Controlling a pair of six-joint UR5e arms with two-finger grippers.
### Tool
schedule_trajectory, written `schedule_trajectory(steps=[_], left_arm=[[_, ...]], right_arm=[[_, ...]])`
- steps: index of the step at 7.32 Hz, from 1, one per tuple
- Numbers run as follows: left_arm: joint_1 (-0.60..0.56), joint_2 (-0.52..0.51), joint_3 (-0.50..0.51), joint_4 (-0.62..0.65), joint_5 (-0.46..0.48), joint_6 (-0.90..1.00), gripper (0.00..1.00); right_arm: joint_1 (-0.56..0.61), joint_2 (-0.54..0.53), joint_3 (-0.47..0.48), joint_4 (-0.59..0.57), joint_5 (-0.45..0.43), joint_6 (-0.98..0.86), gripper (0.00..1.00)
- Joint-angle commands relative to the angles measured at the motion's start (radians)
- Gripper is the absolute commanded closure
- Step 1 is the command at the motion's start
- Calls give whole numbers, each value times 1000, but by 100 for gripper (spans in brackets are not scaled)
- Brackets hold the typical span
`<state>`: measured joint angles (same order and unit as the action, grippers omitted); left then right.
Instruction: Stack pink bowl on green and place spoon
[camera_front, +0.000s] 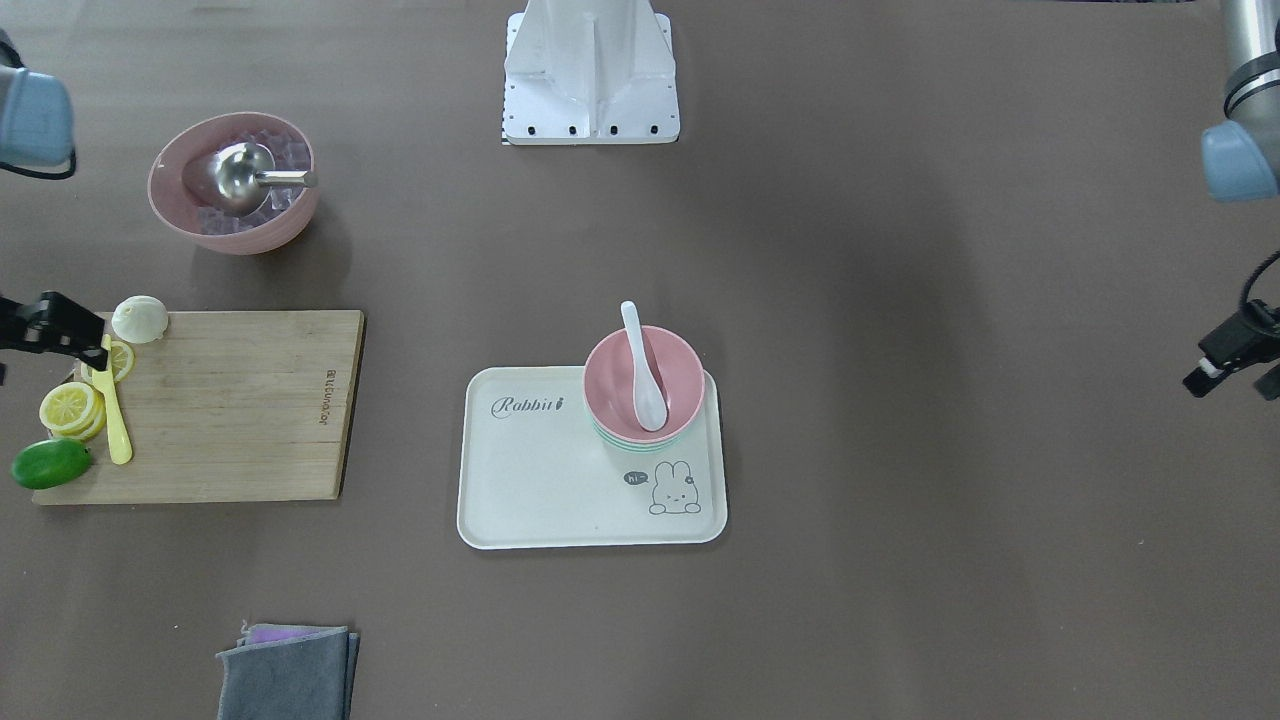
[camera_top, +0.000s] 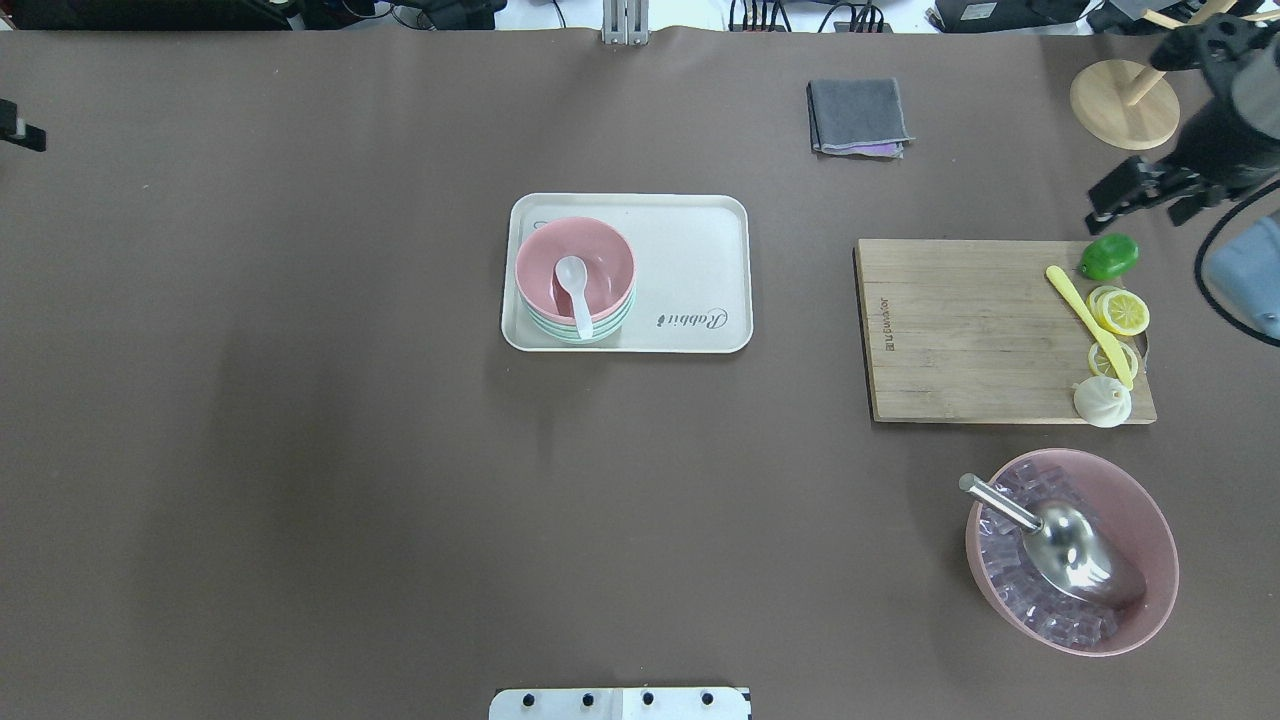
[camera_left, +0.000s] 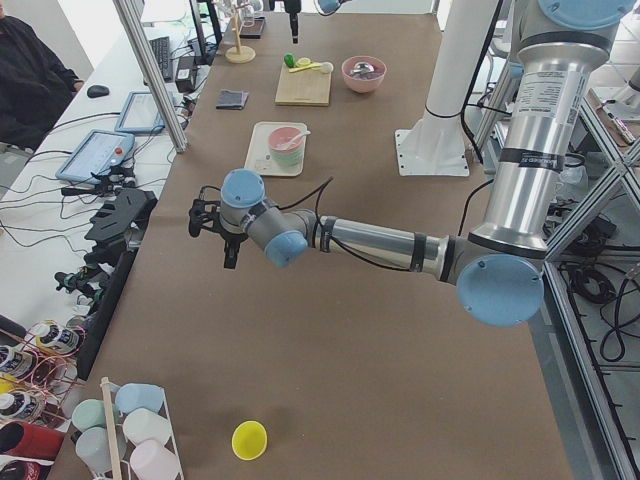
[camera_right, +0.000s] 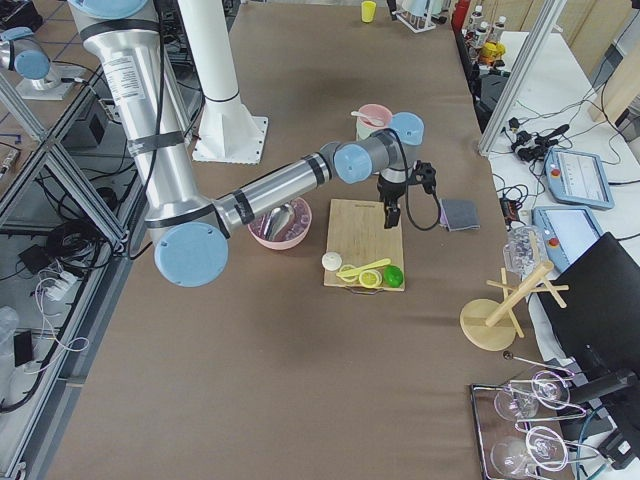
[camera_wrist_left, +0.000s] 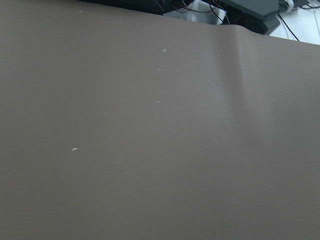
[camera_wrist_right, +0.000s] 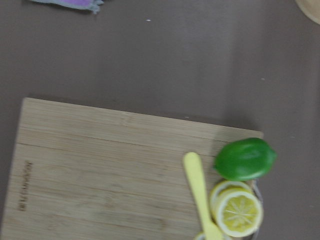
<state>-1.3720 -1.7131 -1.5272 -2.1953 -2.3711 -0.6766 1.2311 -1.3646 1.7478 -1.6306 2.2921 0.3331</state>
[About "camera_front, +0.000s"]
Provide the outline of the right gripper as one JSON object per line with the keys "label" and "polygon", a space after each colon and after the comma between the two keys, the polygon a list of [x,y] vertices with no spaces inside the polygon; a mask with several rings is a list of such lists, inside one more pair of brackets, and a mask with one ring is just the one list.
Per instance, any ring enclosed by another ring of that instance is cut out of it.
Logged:
{"label": "right gripper", "polygon": [[1,299],[1,348],[63,354],[95,370],[109,369],[105,320],[65,295],[49,291],[32,304]]}

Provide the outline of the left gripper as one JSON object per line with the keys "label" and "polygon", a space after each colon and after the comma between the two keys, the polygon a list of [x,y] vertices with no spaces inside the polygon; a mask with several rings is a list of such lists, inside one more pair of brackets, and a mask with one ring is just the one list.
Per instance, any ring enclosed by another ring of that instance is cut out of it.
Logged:
{"label": "left gripper", "polygon": [[1277,398],[1277,309],[1263,301],[1251,300],[1211,331],[1199,343],[1202,357],[1183,379],[1183,386],[1196,398],[1203,398],[1231,374],[1248,366],[1274,365],[1254,382],[1265,400]]}

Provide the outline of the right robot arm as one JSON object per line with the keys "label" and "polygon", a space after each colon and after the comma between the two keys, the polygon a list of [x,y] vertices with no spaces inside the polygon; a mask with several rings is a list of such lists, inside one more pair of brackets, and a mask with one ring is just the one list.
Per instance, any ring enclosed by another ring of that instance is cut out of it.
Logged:
{"label": "right robot arm", "polygon": [[[78,169],[74,117],[65,85],[35,72],[1,33],[1,169],[36,181],[68,181]],[[95,370],[110,368],[105,320],[56,291],[29,304],[1,299],[4,348],[61,354]]]}

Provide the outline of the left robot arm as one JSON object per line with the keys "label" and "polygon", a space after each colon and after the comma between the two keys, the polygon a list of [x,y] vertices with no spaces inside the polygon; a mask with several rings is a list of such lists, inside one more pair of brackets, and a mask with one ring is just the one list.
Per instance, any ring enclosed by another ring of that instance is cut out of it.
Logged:
{"label": "left robot arm", "polygon": [[[1277,197],[1279,191],[1279,4],[1225,1],[1222,27],[1229,74],[1221,123],[1201,136],[1210,196],[1219,202]],[[1247,278],[1233,314],[1199,343],[1202,356],[1184,380],[1197,398],[1253,365],[1268,370],[1254,382],[1267,401],[1279,396],[1277,307],[1254,299],[1254,283],[1277,264],[1271,252]]]}

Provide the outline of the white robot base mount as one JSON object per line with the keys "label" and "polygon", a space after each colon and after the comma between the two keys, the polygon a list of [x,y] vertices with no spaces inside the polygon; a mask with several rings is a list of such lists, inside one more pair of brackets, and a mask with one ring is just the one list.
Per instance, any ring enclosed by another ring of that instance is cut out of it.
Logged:
{"label": "white robot base mount", "polygon": [[649,1],[530,1],[506,22],[509,146],[673,143],[672,24]]}

